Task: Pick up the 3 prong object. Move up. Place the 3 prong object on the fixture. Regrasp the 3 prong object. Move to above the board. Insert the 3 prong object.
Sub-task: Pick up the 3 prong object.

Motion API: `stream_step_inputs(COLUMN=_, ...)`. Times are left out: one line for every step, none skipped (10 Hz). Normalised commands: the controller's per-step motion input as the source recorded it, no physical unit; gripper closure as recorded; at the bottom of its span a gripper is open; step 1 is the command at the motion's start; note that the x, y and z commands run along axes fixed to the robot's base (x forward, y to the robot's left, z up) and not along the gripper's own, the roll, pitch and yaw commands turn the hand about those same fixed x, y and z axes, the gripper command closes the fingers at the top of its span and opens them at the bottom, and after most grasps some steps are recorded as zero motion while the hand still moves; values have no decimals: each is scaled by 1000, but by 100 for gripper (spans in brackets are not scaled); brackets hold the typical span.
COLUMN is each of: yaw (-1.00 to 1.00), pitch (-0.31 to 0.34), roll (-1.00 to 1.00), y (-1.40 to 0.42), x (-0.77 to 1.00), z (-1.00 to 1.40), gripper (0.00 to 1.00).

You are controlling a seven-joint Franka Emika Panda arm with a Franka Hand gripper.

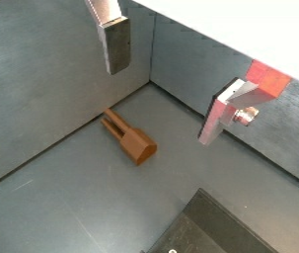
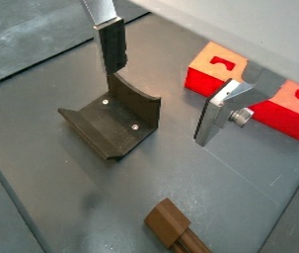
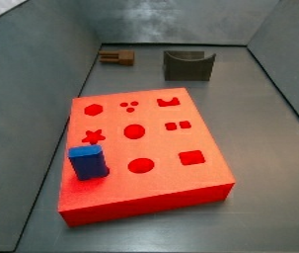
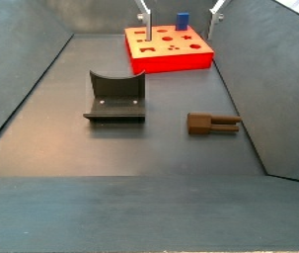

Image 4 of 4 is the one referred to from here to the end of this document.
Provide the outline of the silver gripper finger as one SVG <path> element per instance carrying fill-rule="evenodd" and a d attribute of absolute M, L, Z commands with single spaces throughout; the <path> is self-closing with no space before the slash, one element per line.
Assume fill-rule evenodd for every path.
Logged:
<path fill-rule="evenodd" d="M 210 20 L 210 27 L 207 33 L 207 40 L 213 38 L 215 25 L 223 20 L 223 13 L 222 10 L 230 3 L 230 0 L 218 0 L 214 7 L 210 9 L 211 20 Z"/>
<path fill-rule="evenodd" d="M 138 14 L 138 19 L 146 24 L 147 27 L 147 41 L 151 41 L 151 10 L 146 4 L 145 0 L 135 0 L 139 7 L 141 13 Z"/>

